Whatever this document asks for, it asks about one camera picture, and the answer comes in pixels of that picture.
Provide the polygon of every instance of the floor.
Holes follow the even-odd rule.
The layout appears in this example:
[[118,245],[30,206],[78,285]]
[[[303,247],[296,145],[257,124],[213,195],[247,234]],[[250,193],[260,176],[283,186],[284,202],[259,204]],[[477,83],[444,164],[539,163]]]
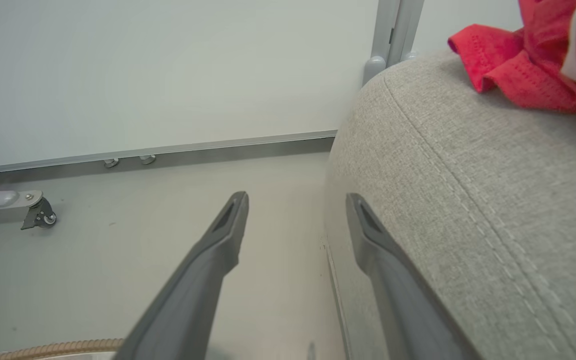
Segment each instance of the floor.
[[0,211],[0,352],[125,337],[230,194],[245,190],[246,234],[206,358],[344,358],[323,246],[331,143],[0,174],[0,190],[41,190],[59,217],[53,228],[22,231],[23,210]]

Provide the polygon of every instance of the stitching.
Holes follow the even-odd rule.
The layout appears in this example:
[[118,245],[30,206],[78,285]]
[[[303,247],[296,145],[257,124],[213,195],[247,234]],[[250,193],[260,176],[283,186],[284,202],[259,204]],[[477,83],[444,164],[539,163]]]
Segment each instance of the stitching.
[[[426,145],[429,146],[429,148],[432,150],[432,147],[430,146],[430,144],[428,144],[428,141],[425,139],[425,137],[423,137],[423,135],[421,134],[421,132],[419,132],[419,130],[413,125],[413,122],[410,120],[409,116],[406,114],[406,112],[404,112],[402,110],[402,107],[400,106],[400,104],[398,103],[398,101],[395,99],[395,96],[393,96],[393,93],[391,92],[391,89],[388,87],[388,84],[386,84],[386,78],[382,78],[383,80],[383,84],[384,87],[388,90],[388,93],[390,94],[390,98],[393,100],[393,102],[395,103],[395,105],[397,105],[398,107],[398,112],[400,112],[400,114],[402,114],[406,120],[408,121],[408,123],[410,124],[410,126],[412,128],[414,128],[414,130],[416,130],[416,134],[418,134],[419,137],[421,137],[423,139],[423,141],[425,141]],[[407,133],[407,135],[413,139],[413,141],[416,143],[416,145],[418,146],[419,149],[421,149],[421,152],[423,153],[423,155],[425,155],[426,159],[428,159],[428,161],[430,162],[430,164],[432,164],[432,167],[434,168],[435,171],[437,171],[437,173],[439,174],[439,177],[442,178],[442,180],[444,181],[444,184],[446,185],[446,187],[448,187],[449,189],[451,189],[452,194],[455,196],[455,198],[457,198],[457,200],[459,201],[459,204],[461,205],[462,208],[464,208],[468,214],[468,216],[470,217],[470,220],[473,222],[474,226],[477,228],[478,232],[480,234],[485,234],[485,232],[482,230],[482,228],[480,227],[480,224],[478,223],[477,219],[474,218],[473,214],[471,213],[471,210],[464,204],[464,202],[462,201],[462,198],[459,196],[459,194],[457,194],[457,191],[455,191],[455,188],[452,187],[450,185],[450,183],[448,183],[448,180],[446,179],[446,177],[443,175],[443,173],[441,173],[441,171],[439,171],[439,167],[437,167],[437,165],[435,164],[435,162],[433,160],[430,159],[430,156],[426,153],[425,148],[423,148],[423,146],[418,142],[417,138],[414,137],[411,132],[409,131],[409,129],[404,126],[404,130]],[[533,310],[533,308],[530,306],[530,304],[528,303],[528,299],[526,299],[526,297],[524,296],[523,291],[519,290],[519,285],[515,282],[514,277],[512,277],[512,275],[510,274],[510,271],[508,271],[508,269],[506,268],[505,263],[503,262],[503,260],[501,259],[501,256],[499,256],[497,249],[493,246],[493,244],[490,242],[490,240],[488,239],[487,236],[484,236],[484,240],[486,240],[487,245],[489,246],[489,248],[492,250],[494,257],[496,257],[496,259],[499,261],[499,263],[501,264],[503,271],[505,272],[505,275],[508,276],[508,278],[510,279],[510,281],[512,282],[512,284],[514,284],[515,289],[517,289],[517,294],[519,294],[519,296],[521,296],[521,298],[523,299],[523,303],[526,305],[528,311],[532,314],[533,320],[535,321],[535,323],[537,323],[538,328],[541,330],[541,332],[544,334],[546,341],[548,342],[548,344],[550,345],[550,348],[555,352],[558,353],[559,350],[557,349],[557,347],[554,345],[553,341],[551,340],[551,335],[550,333],[548,333],[548,331],[546,330],[546,328],[544,328],[544,326],[542,325],[542,323],[539,321],[539,319],[537,319],[537,314],[535,313],[535,310]]]
[[[506,227],[506,224],[504,223],[504,221],[501,219],[501,217],[497,214],[497,212],[493,209],[493,207],[490,205],[490,203],[488,202],[488,199],[486,198],[486,196],[483,196],[483,193],[480,191],[480,189],[474,184],[474,182],[471,180],[471,178],[466,175],[466,172],[464,170],[462,170],[461,166],[459,166],[459,164],[457,164],[457,162],[452,159],[450,156],[448,156],[448,153],[446,152],[446,150],[444,150],[443,146],[441,146],[441,144],[439,144],[438,141],[435,141],[434,139],[432,139],[433,143],[435,145],[437,145],[437,148],[439,148],[439,150],[443,153],[444,157],[446,159],[449,159],[449,161],[453,164],[453,166],[455,166],[455,168],[457,168],[458,171],[460,171],[461,175],[464,177],[464,179],[466,180],[466,183],[468,183],[468,185],[470,185],[474,191],[478,194],[478,196],[482,199],[482,201],[484,202],[484,204],[487,206],[487,209],[490,210],[490,212],[493,214],[494,218],[499,222],[499,224],[501,225],[500,228],[501,230],[503,230],[508,237],[510,238],[510,240],[512,240],[512,244],[514,244],[514,246],[519,249],[519,251],[521,251],[521,253],[523,254],[523,257],[525,258],[526,262],[528,262],[528,264],[530,265],[530,267],[533,269],[533,271],[535,271],[535,273],[537,274],[537,277],[539,278],[539,280],[545,285],[546,289],[548,290],[548,292],[550,292],[550,295],[552,296],[552,298],[555,300],[556,305],[558,305],[559,309],[562,311],[562,313],[564,314],[565,318],[567,319],[567,321],[569,321],[570,325],[573,327],[573,330],[576,331],[576,324],[575,321],[573,320],[572,316],[570,316],[570,313],[568,312],[568,310],[566,310],[566,308],[564,307],[562,300],[560,299],[560,297],[557,295],[557,293],[551,289],[550,287],[550,282],[548,280],[546,280],[546,277],[544,275],[542,275],[539,272],[539,269],[537,268],[537,265],[535,265],[535,263],[530,259],[530,257],[528,256],[528,253],[526,253],[526,249],[524,249],[520,244],[519,241],[517,241],[517,238],[508,230],[508,228]],[[557,321],[557,317],[554,316],[553,317],[555,319],[555,323],[558,324]]]

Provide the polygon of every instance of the white stripe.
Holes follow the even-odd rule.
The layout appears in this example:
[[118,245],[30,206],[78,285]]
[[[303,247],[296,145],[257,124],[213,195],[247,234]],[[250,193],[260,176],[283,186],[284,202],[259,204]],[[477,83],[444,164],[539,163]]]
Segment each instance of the white stripe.
[[576,9],[570,20],[570,31],[568,34],[568,52],[564,64],[561,67],[563,75],[576,81]]

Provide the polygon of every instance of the red cloth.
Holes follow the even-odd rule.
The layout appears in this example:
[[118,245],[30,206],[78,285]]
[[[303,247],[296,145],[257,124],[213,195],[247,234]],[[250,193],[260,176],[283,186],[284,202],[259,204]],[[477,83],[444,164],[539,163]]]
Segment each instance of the red cloth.
[[519,0],[523,29],[470,25],[448,39],[477,92],[498,86],[522,108],[576,112],[576,82],[560,73],[576,0]]

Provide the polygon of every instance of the gray sofa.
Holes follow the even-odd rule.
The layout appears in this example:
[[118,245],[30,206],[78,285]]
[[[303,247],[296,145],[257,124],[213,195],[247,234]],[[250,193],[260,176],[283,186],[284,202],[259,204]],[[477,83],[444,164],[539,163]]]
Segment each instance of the gray sofa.
[[488,360],[576,359],[576,114],[477,94],[450,52],[361,90],[326,180],[348,358],[388,358],[345,195],[361,194]]

